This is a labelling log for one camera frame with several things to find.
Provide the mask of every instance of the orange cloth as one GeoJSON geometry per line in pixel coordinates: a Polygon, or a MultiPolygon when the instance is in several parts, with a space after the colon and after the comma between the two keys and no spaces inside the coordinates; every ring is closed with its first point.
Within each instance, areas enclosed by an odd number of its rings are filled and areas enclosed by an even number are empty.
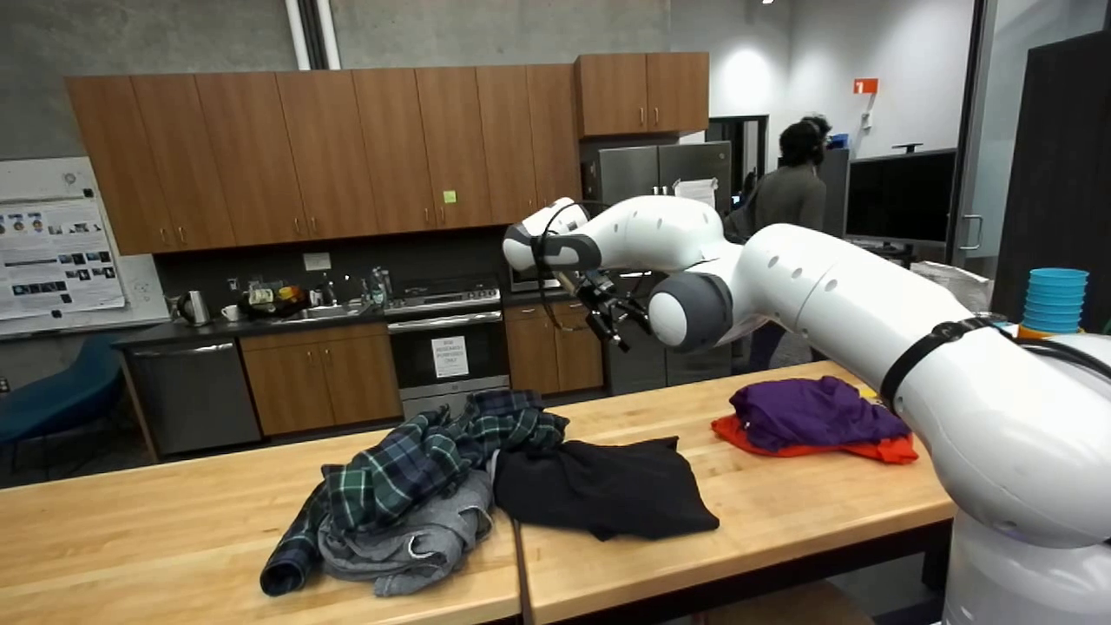
{"type": "Polygon", "coordinates": [[[722,439],[734,444],[734,447],[741,447],[751,456],[768,456],[768,457],[799,457],[799,456],[843,450],[843,456],[859,456],[859,457],[871,457],[871,461],[881,461],[881,464],[910,464],[910,461],[916,461],[913,437],[881,437],[881,439],[871,439],[871,444],[843,444],[843,447],[817,447],[817,444],[756,447],[747,437],[747,431],[739,427],[734,412],[712,419],[712,431],[722,439]]]}

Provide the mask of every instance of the blue chair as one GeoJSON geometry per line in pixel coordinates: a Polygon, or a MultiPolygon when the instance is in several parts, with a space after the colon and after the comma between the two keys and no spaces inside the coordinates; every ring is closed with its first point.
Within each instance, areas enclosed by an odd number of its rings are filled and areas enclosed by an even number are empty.
{"type": "Polygon", "coordinates": [[[120,404],[120,361],[110,334],[83,338],[70,366],[0,395],[0,450],[9,464],[25,439],[91,427],[120,404]]]}

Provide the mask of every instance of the purple cloth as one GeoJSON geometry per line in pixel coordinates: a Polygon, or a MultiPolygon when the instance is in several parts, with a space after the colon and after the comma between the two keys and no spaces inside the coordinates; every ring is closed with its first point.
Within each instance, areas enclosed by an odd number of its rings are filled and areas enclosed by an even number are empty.
{"type": "Polygon", "coordinates": [[[866,404],[833,373],[756,382],[733,393],[730,404],[751,439],[768,450],[790,444],[843,447],[910,432],[893,409],[866,404]]]}

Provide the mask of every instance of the whiteboard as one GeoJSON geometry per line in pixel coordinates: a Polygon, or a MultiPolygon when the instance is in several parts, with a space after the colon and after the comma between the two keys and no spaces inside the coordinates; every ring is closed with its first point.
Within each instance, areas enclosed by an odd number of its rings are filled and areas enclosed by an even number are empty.
{"type": "Polygon", "coordinates": [[[116,253],[88,157],[0,159],[0,338],[167,320],[156,265],[116,253]]]}

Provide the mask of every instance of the robotic arm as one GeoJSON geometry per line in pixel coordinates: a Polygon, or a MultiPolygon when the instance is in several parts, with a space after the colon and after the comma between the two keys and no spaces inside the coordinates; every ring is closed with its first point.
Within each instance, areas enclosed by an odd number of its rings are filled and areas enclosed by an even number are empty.
{"type": "Polygon", "coordinates": [[[587,219],[556,201],[505,229],[513,270],[560,275],[608,339],[730,343],[762,320],[851,366],[918,432],[958,502],[949,620],[1111,620],[1111,404],[976,320],[940,283],[853,244],[768,224],[741,247],[686,197],[587,219]],[[667,275],[637,313],[608,270],[667,275]]]}

